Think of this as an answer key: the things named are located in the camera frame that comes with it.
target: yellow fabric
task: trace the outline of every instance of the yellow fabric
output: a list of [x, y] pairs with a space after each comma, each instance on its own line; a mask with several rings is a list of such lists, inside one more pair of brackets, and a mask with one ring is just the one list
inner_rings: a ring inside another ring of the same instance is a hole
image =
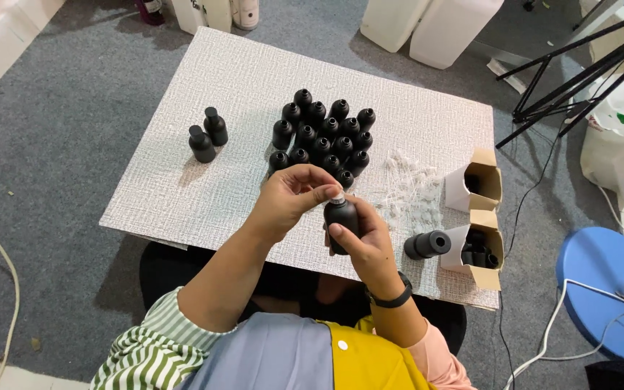
[[[335, 390], [437, 390], [422, 376], [407, 349], [372, 333], [372, 316], [362, 318], [356, 328], [320, 322], [331, 331]], [[343, 350], [339, 343], [347, 348]]]

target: wristwatch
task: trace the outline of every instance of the wristwatch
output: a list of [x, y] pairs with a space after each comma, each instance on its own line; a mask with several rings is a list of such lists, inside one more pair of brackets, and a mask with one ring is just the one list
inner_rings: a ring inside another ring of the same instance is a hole
[[401, 278], [403, 285], [406, 286], [406, 288], [403, 290], [403, 293], [398, 298], [392, 300], [379, 299], [372, 295], [371, 292], [369, 292], [368, 286], [365, 286], [365, 295], [368, 297], [369, 302], [372, 305], [384, 307], [386, 309], [395, 309], [406, 303], [406, 301], [413, 294], [413, 286], [411, 285], [411, 281], [408, 280], [408, 278], [406, 278], [406, 275], [403, 275], [401, 271], [399, 271], [399, 277]]

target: cardboard box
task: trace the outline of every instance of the cardboard box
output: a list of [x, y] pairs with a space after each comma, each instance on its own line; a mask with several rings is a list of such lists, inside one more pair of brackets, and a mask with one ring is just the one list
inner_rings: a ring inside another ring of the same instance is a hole
[[[505, 264], [505, 248], [502, 235], [497, 227], [497, 214], [493, 211], [473, 209], [471, 210], [470, 224], [446, 230], [445, 233], [451, 240], [449, 252], [439, 257], [439, 265], [448, 270], [471, 275], [476, 281], [476, 286], [481, 289], [500, 290], [500, 270]], [[466, 244], [466, 234], [473, 227], [485, 232], [485, 244], [500, 260], [496, 269], [482, 268], [479, 266], [464, 265], [461, 261], [461, 250]]]
[[[476, 175], [481, 180], [480, 194], [466, 188], [464, 175]], [[475, 148], [471, 162], [449, 173], [445, 178], [445, 205], [468, 212], [471, 209], [495, 208], [502, 201], [502, 175], [495, 161], [495, 150]]]

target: striped shirt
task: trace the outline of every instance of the striped shirt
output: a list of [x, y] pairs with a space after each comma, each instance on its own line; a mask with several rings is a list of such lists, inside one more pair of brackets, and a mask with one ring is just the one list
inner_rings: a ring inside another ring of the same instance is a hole
[[140, 326], [117, 337], [91, 389], [169, 390], [201, 367], [213, 344], [227, 333], [209, 332], [189, 321], [178, 307], [180, 289], [162, 296]]

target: pink sleeve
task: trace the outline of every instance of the pink sleeve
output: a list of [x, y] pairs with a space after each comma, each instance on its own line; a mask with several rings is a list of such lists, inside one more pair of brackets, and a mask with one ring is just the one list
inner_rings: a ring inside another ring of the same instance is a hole
[[449, 353], [445, 337], [428, 320], [425, 322], [428, 330], [423, 339], [408, 347], [418, 370], [439, 390], [476, 390], [466, 376], [466, 368]]

